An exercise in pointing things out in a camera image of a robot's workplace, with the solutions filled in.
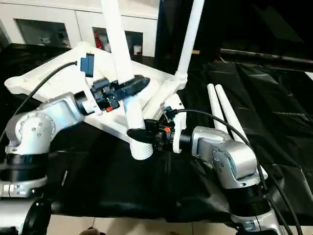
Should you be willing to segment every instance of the white cabinet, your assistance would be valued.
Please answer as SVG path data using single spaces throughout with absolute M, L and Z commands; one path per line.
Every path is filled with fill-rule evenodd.
M 101 13 L 76 11 L 82 40 L 96 46 L 98 34 L 106 34 Z M 135 45 L 142 46 L 142 55 L 154 56 L 156 49 L 157 20 L 122 16 L 130 52 Z
M 159 0 L 119 3 L 130 53 L 154 56 Z M 80 41 L 96 46 L 95 35 L 108 41 L 100 0 L 0 0 L 0 23 L 11 43 L 73 48 Z
M 75 47 L 81 41 L 74 10 L 0 3 L 11 43 Z

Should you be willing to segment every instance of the table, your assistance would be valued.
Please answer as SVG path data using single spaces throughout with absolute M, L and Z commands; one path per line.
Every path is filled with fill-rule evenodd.
M 12 44 L 0 54 L 2 82 L 64 51 Z M 135 59 L 149 61 L 149 66 L 157 64 L 145 57 Z M 300 223 L 312 225 L 313 107 L 309 96 L 313 81 L 303 72 L 205 61 L 191 63 L 188 74 L 186 88 L 178 92 L 184 106 L 210 112 L 206 85 L 222 84 L 261 163 L 283 187 Z M 8 120 L 24 98 L 1 86 L 2 120 Z M 31 100 L 24 111 L 38 105 Z M 188 114 L 188 129 L 197 125 L 213 127 L 213 122 Z M 59 133 L 50 152 L 45 196 L 53 201 L 55 214 L 165 218 L 168 222 L 230 221 L 228 203 L 214 172 L 188 153 L 157 152 L 146 161 L 136 161 L 126 142 L 86 123 Z M 286 220 L 294 224 L 270 180 L 268 185 Z

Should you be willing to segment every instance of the red object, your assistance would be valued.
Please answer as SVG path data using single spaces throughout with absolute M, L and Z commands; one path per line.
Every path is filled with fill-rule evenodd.
M 165 130 L 166 133 L 170 133 L 171 132 L 171 129 L 169 127 L 165 127 L 164 130 Z
M 109 112 L 109 111 L 112 111 L 113 108 L 110 106 L 110 107 L 106 108 L 106 110 L 107 110 L 107 112 Z
M 100 41 L 99 37 L 98 37 L 98 33 L 94 32 L 94 39 L 96 41 L 96 47 L 98 49 L 101 49 L 103 50 L 103 45 L 102 45 L 102 42 Z

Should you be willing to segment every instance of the white plastic part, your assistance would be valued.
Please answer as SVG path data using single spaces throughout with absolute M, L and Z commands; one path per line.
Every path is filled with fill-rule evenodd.
M 219 99 L 217 98 L 215 88 L 214 88 L 214 85 L 212 83 L 207 85 L 207 91 L 209 93 L 209 99 L 210 99 L 212 114 L 224 121 L 224 117 L 223 117 L 223 113 L 222 113 L 221 106 L 219 103 Z M 224 131 L 227 133 L 226 126 L 221 124 L 220 122 L 214 120 L 214 126 L 215 126 L 215 129 L 218 129 L 218 130 L 221 130 L 221 131 Z
M 229 100 L 228 100 L 228 98 L 224 92 L 223 87 L 221 85 L 216 85 L 215 89 L 216 89 L 217 95 L 220 99 L 221 106 L 223 108 L 227 122 L 230 125 L 232 125 L 234 128 L 236 128 L 240 132 L 240 134 L 242 134 L 247 139 L 246 134 L 245 134 L 233 108 L 231 107 L 231 104 L 229 103 Z M 243 140 L 238 135 L 236 135 L 233 131 L 232 131 L 232 134 L 233 134 L 235 141 L 243 142 Z
M 34 88 L 53 70 L 71 61 L 80 61 L 86 53 L 94 54 L 94 75 L 92 81 L 107 77 L 110 82 L 117 79 L 112 54 L 81 42 L 72 50 L 59 55 L 34 70 L 17 77 L 11 77 L 5 81 L 5 86 L 13 94 L 29 94 Z M 153 69 L 143 64 L 132 61 L 134 74 L 141 74 L 150 78 L 149 85 L 136 95 L 144 119 L 159 119 L 162 115 L 160 108 L 168 97 L 175 94 L 181 87 L 181 83 L 173 75 Z M 80 72 L 77 66 L 67 67 L 46 82 L 34 98 L 45 102 L 66 92 L 78 93 L 86 86 L 85 73 Z M 111 112 L 103 112 L 102 115 L 91 114 L 85 122 L 110 133 L 124 141 L 130 142 L 127 136 L 128 124 L 126 115 L 121 107 Z
M 197 36 L 203 5 L 204 0 L 194 0 L 192 4 L 185 40 L 180 55 L 179 65 L 175 73 L 175 76 L 178 79 L 185 81 L 185 84 L 187 82 L 188 67 Z
M 172 109 L 184 109 L 179 96 L 177 94 L 172 95 L 170 98 L 166 99 L 163 104 L 164 108 L 170 106 Z M 175 123 L 175 133 L 173 139 L 173 152 L 180 153 L 181 149 L 179 148 L 179 139 L 181 135 L 181 131 L 186 129 L 186 118 L 187 113 L 179 113 L 173 119 Z
M 108 38 L 111 46 L 115 72 L 119 83 L 134 78 L 134 72 L 127 46 L 125 31 L 122 26 L 121 14 L 116 0 L 101 0 L 102 12 L 107 26 Z M 123 101 L 128 128 L 145 129 L 142 109 L 136 97 L 129 97 Z M 153 154 L 151 144 L 140 143 L 130 139 L 133 158 L 144 160 Z

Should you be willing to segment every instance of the white threaded cylinder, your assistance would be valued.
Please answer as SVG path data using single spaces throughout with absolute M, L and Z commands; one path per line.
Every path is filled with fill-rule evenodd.
M 142 110 L 135 97 L 124 99 L 124 109 L 127 118 L 128 128 L 145 129 L 145 123 L 142 116 Z M 141 143 L 134 139 L 130 139 L 130 148 L 132 156 L 136 160 L 145 160 L 153 154 L 151 144 Z
M 115 72 L 119 83 L 126 82 L 134 77 L 131 57 L 129 55 L 125 31 L 117 0 L 101 0 L 103 16 L 111 46 Z M 128 129 L 145 129 L 142 109 L 136 97 L 129 97 L 123 101 Z M 132 156 L 137 160 L 144 160 L 153 154 L 151 144 L 141 143 L 130 139 Z

